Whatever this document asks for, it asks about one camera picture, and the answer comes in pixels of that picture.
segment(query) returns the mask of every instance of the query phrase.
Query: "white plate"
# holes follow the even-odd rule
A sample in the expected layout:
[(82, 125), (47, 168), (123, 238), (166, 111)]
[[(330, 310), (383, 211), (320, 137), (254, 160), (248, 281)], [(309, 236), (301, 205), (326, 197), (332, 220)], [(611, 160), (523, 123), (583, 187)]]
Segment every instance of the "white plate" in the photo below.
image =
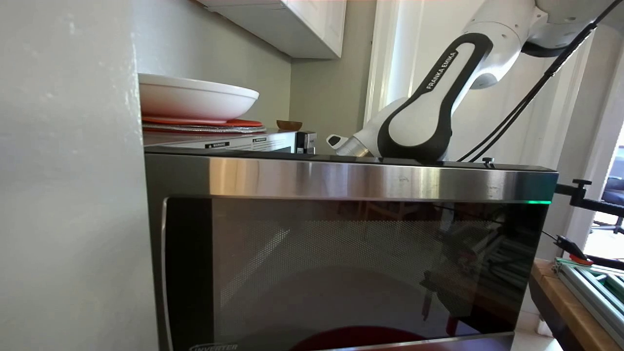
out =
[(236, 119), (258, 100), (258, 92), (221, 82), (139, 74), (143, 115)]

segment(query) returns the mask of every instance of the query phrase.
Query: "green indicator light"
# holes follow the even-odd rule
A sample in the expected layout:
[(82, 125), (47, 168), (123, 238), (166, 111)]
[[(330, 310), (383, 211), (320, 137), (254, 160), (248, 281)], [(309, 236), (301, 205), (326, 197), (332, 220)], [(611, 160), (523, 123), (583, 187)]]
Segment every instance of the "green indicator light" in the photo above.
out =
[(550, 205), (552, 201), (527, 201), (529, 205)]

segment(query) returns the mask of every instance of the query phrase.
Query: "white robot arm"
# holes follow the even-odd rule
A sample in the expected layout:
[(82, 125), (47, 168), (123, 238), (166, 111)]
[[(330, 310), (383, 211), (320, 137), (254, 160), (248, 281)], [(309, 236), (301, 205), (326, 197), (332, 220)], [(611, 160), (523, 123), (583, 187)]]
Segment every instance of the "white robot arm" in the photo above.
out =
[(468, 90), (498, 84), (519, 55), (554, 57), (621, 0), (486, 0), (420, 88), (342, 142), (340, 156), (441, 160)]

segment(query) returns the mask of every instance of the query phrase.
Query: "white cabinet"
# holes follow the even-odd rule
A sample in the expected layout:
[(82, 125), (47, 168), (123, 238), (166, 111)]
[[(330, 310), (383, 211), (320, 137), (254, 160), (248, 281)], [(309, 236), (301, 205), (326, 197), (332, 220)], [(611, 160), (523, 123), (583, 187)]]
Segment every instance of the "white cabinet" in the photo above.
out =
[(293, 59), (338, 59), (348, 0), (199, 0)]

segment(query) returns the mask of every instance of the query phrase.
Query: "microwave window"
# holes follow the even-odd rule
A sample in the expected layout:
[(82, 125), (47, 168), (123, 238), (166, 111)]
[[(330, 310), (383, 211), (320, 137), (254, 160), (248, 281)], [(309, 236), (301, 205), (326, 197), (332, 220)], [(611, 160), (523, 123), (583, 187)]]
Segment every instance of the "microwave window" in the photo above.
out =
[(546, 207), (168, 199), (188, 349), (328, 349), (515, 330)]

